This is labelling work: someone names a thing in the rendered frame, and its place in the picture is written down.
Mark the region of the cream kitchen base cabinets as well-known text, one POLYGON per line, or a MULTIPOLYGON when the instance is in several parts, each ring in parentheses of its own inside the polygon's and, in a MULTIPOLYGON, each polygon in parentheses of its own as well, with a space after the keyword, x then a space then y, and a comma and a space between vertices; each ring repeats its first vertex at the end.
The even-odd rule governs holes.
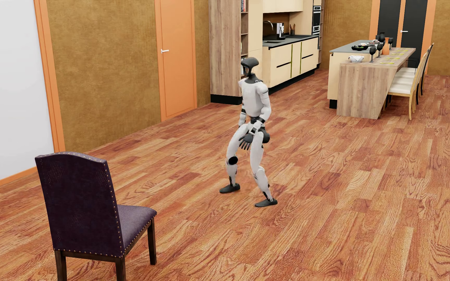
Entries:
POLYGON ((312 74, 319 64, 319 36, 293 35, 264 40, 261 79, 274 93, 312 74))

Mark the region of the white robot leg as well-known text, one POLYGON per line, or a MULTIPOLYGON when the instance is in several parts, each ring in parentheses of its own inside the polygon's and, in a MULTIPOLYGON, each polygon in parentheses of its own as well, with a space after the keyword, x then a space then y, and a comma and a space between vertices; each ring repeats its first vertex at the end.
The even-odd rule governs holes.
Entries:
POLYGON ((260 162, 264 153, 263 148, 264 137, 267 135, 268 133, 266 133, 266 130, 261 127, 256 131, 251 145, 251 167, 253 176, 255 182, 257 183, 258 187, 260 188, 260 190, 262 191, 262 193, 266 198, 265 200, 255 204, 255 207, 258 208, 278 204, 278 201, 272 197, 271 192, 269 190, 270 185, 266 177, 265 169, 262 166, 260 166, 260 162))
POLYGON ((244 124, 241 127, 239 127, 237 129, 237 131, 234 133, 233 137, 231 138, 231 140, 228 144, 227 153, 226 153, 226 158, 227 158, 226 159, 226 168, 227 168, 227 173, 228 173, 228 178, 229 178, 229 185, 220 189, 221 194, 232 193, 232 192, 235 192, 240 189, 240 185, 238 183, 236 183, 236 180, 235 180, 237 169, 238 169, 238 165, 237 165, 238 158, 236 156, 236 152, 239 149, 240 137, 242 137, 246 133, 248 133, 250 131, 250 129, 252 128, 252 126, 253 125, 251 123, 247 123, 247 124, 244 124))

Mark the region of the cream wooden dining chair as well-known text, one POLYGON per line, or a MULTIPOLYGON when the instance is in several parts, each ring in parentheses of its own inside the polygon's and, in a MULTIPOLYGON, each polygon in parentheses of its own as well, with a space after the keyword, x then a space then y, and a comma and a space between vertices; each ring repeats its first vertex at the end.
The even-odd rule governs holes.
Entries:
POLYGON ((418 88, 418 82, 421 79, 422 76, 422 65, 425 62, 427 57, 427 53, 423 55, 423 57, 420 60, 420 65, 418 66, 417 73, 414 75, 414 78, 412 80, 406 79, 406 81, 411 81, 412 84, 407 85, 400 85, 396 83, 392 83, 391 87, 389 89, 388 94, 392 96, 398 96, 398 97, 406 97, 409 98, 409 120, 411 120, 412 113, 415 112, 416 109, 416 103, 414 99, 417 97, 417 90, 418 88))
MULTIPOLYGON (((426 66, 428 65, 428 60, 430 53, 434 47, 434 42, 430 45, 430 47, 427 50, 427 57, 425 62, 422 65, 422 76, 421 80, 418 82, 418 88, 421 89, 421 95, 423 95, 423 85, 424 85, 424 75, 426 73, 426 66)), ((394 80, 392 83, 400 84, 400 85, 407 85, 412 84, 411 81, 406 81, 406 79, 412 80, 414 78, 414 75, 417 73, 418 68, 411 68, 411 67, 403 67, 401 68, 397 74, 394 77, 394 80)))

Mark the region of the black robot head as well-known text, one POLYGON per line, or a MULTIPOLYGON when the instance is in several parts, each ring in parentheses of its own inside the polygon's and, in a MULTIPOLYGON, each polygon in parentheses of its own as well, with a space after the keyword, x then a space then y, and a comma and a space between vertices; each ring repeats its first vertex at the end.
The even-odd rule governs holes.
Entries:
POLYGON ((247 58, 241 59, 242 73, 246 77, 249 77, 252 74, 254 74, 254 73, 252 73, 252 69, 258 65, 259 65, 259 61, 254 57, 247 57, 247 58))

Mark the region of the tall wooden shelf cabinet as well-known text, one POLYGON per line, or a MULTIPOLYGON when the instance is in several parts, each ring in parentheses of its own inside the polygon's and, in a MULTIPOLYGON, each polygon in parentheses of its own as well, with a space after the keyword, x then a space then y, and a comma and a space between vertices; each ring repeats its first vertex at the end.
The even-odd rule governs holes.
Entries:
POLYGON ((254 57, 261 78, 264 0, 209 0, 210 101, 240 105, 241 60, 254 57))

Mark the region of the white right robot leg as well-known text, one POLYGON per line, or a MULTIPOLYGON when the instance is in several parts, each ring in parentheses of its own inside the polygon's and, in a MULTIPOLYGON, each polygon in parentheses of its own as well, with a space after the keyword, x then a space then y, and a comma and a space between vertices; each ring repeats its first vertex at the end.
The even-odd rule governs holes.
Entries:
POLYGON ((233 137, 231 138, 231 140, 228 144, 227 153, 226 153, 226 158, 227 158, 226 159, 226 168, 227 168, 227 173, 228 173, 228 178, 229 178, 229 185, 220 189, 221 194, 232 193, 232 192, 235 192, 240 189, 240 185, 238 183, 236 183, 236 180, 235 180, 237 169, 238 169, 238 165, 237 165, 238 158, 236 156, 236 152, 239 149, 240 137, 242 137, 246 133, 248 133, 250 131, 250 129, 252 128, 252 126, 253 125, 251 123, 247 123, 247 124, 244 124, 241 127, 239 127, 237 129, 237 131, 234 133, 233 137))

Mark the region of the white door with orange frame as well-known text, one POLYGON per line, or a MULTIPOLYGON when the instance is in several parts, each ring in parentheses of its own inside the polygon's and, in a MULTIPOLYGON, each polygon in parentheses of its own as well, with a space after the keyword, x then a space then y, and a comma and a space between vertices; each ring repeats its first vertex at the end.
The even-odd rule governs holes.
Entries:
POLYGON ((0 186, 65 151, 46 0, 0 0, 0 186))

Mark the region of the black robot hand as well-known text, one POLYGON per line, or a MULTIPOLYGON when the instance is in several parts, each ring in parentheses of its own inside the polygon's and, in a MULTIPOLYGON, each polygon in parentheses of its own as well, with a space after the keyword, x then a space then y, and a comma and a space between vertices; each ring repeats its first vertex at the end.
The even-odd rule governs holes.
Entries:
POLYGON ((239 141, 240 141, 239 147, 241 149, 243 149, 243 150, 249 150, 251 145, 252 145, 253 138, 254 138, 253 134, 251 134, 249 132, 246 133, 244 136, 240 137, 240 139, 239 139, 239 141))

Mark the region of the purple upholstered studded chair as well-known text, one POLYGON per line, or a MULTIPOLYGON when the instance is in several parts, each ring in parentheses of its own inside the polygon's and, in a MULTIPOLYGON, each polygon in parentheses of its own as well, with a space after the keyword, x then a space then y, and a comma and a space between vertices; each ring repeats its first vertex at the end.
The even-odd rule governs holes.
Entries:
POLYGON ((154 217, 148 207, 119 205, 106 160, 73 151, 35 157, 51 231, 58 281, 66 258, 116 264, 126 281, 125 258, 147 232, 149 260, 157 263, 154 217))

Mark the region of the white left robot leg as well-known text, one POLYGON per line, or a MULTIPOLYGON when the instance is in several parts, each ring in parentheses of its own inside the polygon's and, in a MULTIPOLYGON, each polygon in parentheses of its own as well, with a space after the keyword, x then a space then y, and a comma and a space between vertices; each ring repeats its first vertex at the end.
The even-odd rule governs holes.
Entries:
POLYGON ((264 137, 267 135, 268 133, 266 133, 266 130, 261 127, 256 131, 251 145, 251 167, 253 176, 255 182, 257 183, 258 187, 260 188, 260 190, 262 191, 262 193, 266 198, 265 200, 255 204, 255 207, 258 208, 278 204, 278 201, 272 197, 271 192, 269 190, 270 185, 266 177, 265 169, 262 166, 260 166, 260 162, 264 153, 263 148, 264 137))

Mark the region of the black double door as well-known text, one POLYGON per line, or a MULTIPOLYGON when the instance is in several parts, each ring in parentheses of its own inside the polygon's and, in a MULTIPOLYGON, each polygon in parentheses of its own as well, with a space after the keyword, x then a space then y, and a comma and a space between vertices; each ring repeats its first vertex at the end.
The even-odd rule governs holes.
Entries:
POLYGON ((397 46, 398 34, 402 34, 401 47, 415 48, 407 67, 418 66, 422 57, 424 22, 427 14, 428 0, 405 0, 402 32, 399 32, 399 16, 402 0, 380 0, 378 33, 395 39, 392 47, 397 46))

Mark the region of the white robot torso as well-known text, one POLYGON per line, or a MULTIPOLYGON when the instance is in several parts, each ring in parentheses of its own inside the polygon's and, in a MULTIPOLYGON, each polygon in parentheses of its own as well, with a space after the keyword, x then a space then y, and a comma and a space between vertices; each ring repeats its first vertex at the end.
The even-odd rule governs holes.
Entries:
POLYGON ((246 110, 248 116, 256 118, 260 114, 261 109, 261 101, 256 93, 256 83, 263 81, 259 79, 254 79, 254 83, 247 81, 247 78, 238 81, 242 93, 242 108, 246 110))

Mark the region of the cream upper wall cabinets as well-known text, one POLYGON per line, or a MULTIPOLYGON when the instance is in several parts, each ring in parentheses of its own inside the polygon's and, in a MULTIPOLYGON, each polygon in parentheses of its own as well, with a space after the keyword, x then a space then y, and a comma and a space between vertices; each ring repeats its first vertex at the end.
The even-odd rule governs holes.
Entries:
POLYGON ((304 0, 264 0, 263 13, 303 11, 304 0))

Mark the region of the built-in steel oven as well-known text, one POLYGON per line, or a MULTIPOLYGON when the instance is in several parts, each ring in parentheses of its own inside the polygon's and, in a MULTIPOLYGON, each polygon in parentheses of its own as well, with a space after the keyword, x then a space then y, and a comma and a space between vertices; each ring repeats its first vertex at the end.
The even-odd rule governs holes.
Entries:
POLYGON ((313 15, 312 15, 312 35, 318 35, 321 30, 321 11, 322 8, 320 5, 313 6, 313 15))

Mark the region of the wooden kitchen island counter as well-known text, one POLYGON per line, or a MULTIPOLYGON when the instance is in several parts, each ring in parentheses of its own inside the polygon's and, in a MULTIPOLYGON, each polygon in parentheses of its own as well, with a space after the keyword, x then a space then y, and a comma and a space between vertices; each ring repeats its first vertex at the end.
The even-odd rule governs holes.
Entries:
POLYGON ((397 60, 387 60, 392 55, 373 58, 369 50, 354 51, 352 46, 369 43, 358 40, 330 50, 328 73, 329 107, 338 116, 377 119, 385 104, 396 72, 407 65, 406 60, 415 48, 404 48, 397 60), (352 63, 350 55, 364 56, 363 62, 352 63))

